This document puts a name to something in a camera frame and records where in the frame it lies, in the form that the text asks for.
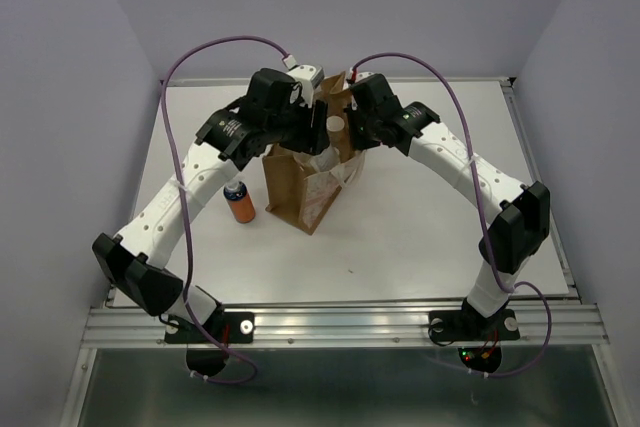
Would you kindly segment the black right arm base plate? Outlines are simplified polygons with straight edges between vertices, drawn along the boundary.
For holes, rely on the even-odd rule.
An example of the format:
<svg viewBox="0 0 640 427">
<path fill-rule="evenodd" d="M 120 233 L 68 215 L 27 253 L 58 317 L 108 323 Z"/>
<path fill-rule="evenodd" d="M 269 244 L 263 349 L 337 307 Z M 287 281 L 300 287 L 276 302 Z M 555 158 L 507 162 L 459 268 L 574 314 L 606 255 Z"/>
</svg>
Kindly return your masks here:
<svg viewBox="0 0 640 427">
<path fill-rule="evenodd" d="M 428 335 L 437 344 L 472 343 L 493 340 L 516 341 L 521 335 L 513 310 L 505 309 L 489 318 L 463 310 L 434 310 L 428 313 Z"/>
</svg>

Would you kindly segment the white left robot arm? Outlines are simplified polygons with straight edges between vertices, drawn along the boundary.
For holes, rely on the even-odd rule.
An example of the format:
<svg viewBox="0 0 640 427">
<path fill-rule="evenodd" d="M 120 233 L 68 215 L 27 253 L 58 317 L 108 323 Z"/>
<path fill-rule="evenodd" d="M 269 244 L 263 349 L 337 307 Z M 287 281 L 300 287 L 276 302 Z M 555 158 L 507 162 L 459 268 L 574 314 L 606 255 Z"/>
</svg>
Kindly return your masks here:
<svg viewBox="0 0 640 427">
<path fill-rule="evenodd" d="M 191 223 L 207 203 L 268 146 L 306 154 L 328 147 L 327 107 L 315 98 L 323 78 L 322 68 L 311 65 L 254 73 L 246 93 L 198 129 L 186 156 L 172 156 L 174 173 L 147 206 L 115 234 L 94 241 L 109 281 L 147 314 L 182 318 L 199 340 L 215 339 L 222 306 L 194 285 L 194 254 L 187 254 L 186 278 L 167 264 L 179 241 L 193 244 Z"/>
</svg>

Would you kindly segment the beige pump bottle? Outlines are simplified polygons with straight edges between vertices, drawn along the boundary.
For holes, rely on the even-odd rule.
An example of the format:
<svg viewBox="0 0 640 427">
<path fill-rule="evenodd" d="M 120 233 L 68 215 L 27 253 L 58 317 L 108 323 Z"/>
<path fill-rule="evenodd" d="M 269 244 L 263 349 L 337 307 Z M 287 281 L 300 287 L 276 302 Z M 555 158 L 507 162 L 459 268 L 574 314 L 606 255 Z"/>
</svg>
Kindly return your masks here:
<svg viewBox="0 0 640 427">
<path fill-rule="evenodd" d="M 341 116 L 329 116 L 326 120 L 326 130 L 330 145 L 338 150 L 339 157 L 344 160 L 349 151 L 349 141 L 347 139 L 347 128 Z"/>
</svg>

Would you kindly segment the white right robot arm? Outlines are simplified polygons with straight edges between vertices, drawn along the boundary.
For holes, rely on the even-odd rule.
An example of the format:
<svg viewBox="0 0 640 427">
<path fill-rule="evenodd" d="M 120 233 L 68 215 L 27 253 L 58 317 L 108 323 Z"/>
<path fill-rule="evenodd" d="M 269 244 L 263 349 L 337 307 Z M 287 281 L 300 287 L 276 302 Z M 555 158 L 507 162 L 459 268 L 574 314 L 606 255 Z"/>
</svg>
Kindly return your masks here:
<svg viewBox="0 0 640 427">
<path fill-rule="evenodd" d="M 496 325 L 529 258 L 550 230 L 550 191 L 502 173 L 473 153 L 440 116 L 421 102 L 402 105 L 381 74 L 356 75 L 346 110 L 361 148 L 385 145 L 427 167 L 476 207 L 483 230 L 483 259 L 463 302 L 460 325 L 482 337 Z"/>
</svg>

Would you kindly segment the pink printed canvas bag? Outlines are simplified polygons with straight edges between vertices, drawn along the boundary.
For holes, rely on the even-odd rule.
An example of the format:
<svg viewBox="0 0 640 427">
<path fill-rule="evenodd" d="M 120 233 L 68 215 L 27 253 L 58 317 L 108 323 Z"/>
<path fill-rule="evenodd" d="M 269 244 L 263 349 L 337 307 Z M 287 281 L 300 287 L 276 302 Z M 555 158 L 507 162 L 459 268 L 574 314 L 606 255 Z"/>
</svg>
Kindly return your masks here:
<svg viewBox="0 0 640 427">
<path fill-rule="evenodd" d="M 262 158 L 268 196 L 266 211 L 308 235 L 315 232 L 339 193 L 357 180 L 365 160 L 365 154 L 351 146 L 346 108 L 352 98 L 346 74 L 326 78 L 317 93 L 328 104 L 328 117 L 341 116 L 346 123 L 347 157 L 326 172 L 317 172 L 309 164 L 312 155 L 295 153 L 278 144 Z"/>
</svg>

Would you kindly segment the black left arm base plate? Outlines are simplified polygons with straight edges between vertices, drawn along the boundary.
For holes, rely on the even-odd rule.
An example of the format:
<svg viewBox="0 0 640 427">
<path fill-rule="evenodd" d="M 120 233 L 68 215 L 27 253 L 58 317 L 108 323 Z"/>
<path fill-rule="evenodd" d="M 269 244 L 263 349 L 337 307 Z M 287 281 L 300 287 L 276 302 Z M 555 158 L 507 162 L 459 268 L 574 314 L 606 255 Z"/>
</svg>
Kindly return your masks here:
<svg viewBox="0 0 640 427">
<path fill-rule="evenodd" d="M 165 327 L 164 341 L 167 344 L 204 344 L 207 338 L 189 321 L 168 315 L 160 318 Z M 223 311 L 203 323 L 203 328 L 218 342 L 229 344 L 251 344 L 255 328 L 255 314 L 250 311 Z"/>
</svg>

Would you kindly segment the white square bottle black cap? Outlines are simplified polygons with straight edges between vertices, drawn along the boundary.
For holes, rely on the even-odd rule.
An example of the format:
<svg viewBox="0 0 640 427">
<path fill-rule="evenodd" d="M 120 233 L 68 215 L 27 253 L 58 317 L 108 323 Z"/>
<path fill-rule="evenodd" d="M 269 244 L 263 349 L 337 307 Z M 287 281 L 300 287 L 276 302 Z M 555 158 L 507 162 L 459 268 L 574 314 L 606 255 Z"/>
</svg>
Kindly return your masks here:
<svg viewBox="0 0 640 427">
<path fill-rule="evenodd" d="M 339 152 L 332 146 L 327 147 L 320 154 L 310 158 L 309 164 L 317 172 L 330 171 L 340 163 Z"/>
</svg>

